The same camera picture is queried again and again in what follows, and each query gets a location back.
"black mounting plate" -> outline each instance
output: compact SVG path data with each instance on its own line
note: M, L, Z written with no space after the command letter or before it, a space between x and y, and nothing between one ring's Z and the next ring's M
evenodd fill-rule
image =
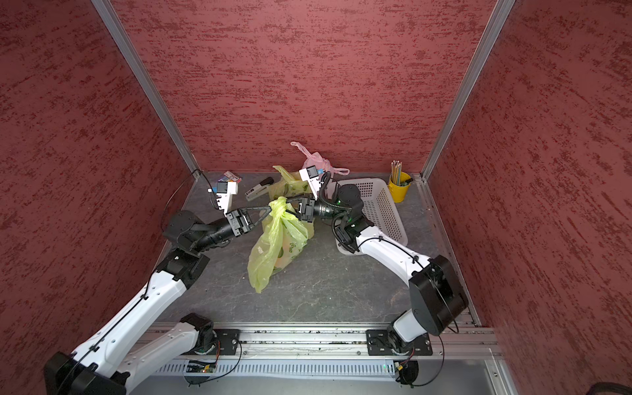
M219 340L220 355L235 355L239 346L239 329L214 329L216 338ZM205 355L199 355L193 351L187 351L183 355L195 355L198 359L203 359ZM215 358L215 351L211 352L209 357Z
M397 355L386 345L388 344L388 332L386 329L369 329L367 330L367 349L369 355ZM430 344L430 336L427 333L418 336L413 340L413 348L415 355L432 355L432 345Z

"pink plastic bag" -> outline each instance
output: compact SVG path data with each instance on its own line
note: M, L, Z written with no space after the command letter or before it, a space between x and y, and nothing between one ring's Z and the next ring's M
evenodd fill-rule
M316 166L316 168L318 169L323 169L324 171L330 171L332 173L342 174L343 176L346 176L347 174L349 174L349 169L345 169L343 167L332 167L331 163L329 163L329 160L320 156L318 152L314 152L313 154L310 154L307 148L305 148L303 144L301 143L291 142L290 145L294 145L295 147L300 149L301 152L305 154L305 156L307 156L307 159L305 159L305 163L303 163L303 167L302 167L303 169L310 166Z

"white plastic basket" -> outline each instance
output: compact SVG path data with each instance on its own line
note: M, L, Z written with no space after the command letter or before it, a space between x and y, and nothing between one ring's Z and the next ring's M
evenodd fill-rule
M360 190L360 198L364 202L362 212L388 237L396 240L403 246L408 244L408 237L404 226L399 218L399 213L391 197L388 186L383 179L379 178L356 178L343 179L337 181L338 184L355 184ZM334 183L327 185L327 196L330 197L334 192ZM345 255L363 255L360 252L350 253L341 246L337 246L338 251Z

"red textured wall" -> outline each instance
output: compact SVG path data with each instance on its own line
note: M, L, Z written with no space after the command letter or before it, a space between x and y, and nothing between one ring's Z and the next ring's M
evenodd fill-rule
M521 394L632 385L632 4L517 1L431 175Z
M42 394L147 280L188 171L89 1L4 2L0 70L0 392Z
M495 0L114 0L206 170L421 170Z

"yellow plastic bag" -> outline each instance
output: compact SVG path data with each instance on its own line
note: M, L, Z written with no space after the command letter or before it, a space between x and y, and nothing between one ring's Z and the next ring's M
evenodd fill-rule
M301 181L298 171L290 174L283 166L273 166L273 168L277 169L283 178L268 187L270 200L276 200L279 196L292 197L312 192L307 181Z
M248 278L257 293L268 285L273 273L286 267L314 236L313 224L301 222L284 196L270 202L272 212L262 221L264 233L250 251Z

